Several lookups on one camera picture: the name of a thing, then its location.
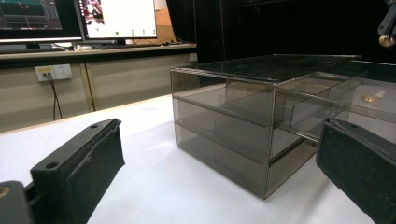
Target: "desk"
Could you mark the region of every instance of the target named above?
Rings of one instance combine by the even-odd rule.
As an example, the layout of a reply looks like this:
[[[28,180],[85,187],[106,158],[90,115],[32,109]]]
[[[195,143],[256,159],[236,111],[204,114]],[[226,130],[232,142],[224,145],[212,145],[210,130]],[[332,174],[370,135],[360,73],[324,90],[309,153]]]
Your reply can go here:
[[[24,54],[0,54],[0,69],[33,67],[49,64],[92,63],[133,58],[160,57],[196,52],[195,45],[183,44],[132,49],[93,49]]]
[[[35,164],[89,125],[112,118],[122,120],[126,164],[89,223],[373,223],[315,157],[267,200],[199,162],[175,143],[170,95],[0,134],[0,182],[26,186]]]

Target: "wall socket panel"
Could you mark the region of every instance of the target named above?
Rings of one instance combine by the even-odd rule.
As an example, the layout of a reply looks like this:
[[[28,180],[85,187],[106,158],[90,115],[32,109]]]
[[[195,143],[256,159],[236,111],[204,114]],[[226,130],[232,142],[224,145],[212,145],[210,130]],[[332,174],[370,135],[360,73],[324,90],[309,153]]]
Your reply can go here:
[[[70,64],[37,66],[35,67],[35,73],[40,82],[49,81],[45,75],[50,75],[53,80],[73,77]]]

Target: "electrical outlet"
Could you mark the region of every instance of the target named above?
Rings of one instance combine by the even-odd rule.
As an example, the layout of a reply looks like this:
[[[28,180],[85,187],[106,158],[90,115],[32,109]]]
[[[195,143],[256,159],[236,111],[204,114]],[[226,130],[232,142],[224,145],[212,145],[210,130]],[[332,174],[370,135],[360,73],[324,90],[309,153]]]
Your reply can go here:
[[[198,62],[198,56],[197,56],[196,53],[191,53],[191,54],[190,54],[190,62],[191,62],[191,63],[196,63],[196,62]]]
[[[65,79],[65,78],[73,77],[70,64],[53,65],[53,69],[55,71],[56,79]]]
[[[48,81],[45,75],[51,75],[52,79],[56,79],[53,66],[35,67],[35,73],[37,74],[38,81],[40,82]]]

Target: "wall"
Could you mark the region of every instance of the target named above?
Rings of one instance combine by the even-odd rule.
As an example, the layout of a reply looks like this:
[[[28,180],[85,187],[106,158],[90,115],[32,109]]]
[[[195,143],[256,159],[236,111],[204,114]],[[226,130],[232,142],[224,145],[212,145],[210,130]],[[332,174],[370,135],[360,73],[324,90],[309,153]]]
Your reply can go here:
[[[64,118],[170,93],[169,70],[190,54],[72,63],[73,78],[55,80]],[[33,67],[0,70],[0,133],[53,120],[53,92]],[[56,108],[56,119],[59,119]]]

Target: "transparent acrylic box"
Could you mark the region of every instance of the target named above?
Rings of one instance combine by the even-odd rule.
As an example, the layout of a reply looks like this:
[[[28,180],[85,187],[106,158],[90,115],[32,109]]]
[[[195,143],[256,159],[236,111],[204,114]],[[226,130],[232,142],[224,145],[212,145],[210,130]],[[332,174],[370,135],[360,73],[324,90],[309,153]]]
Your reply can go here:
[[[396,86],[365,78],[358,59],[269,55],[174,68],[177,144],[267,198],[315,155],[326,118],[396,142]]]

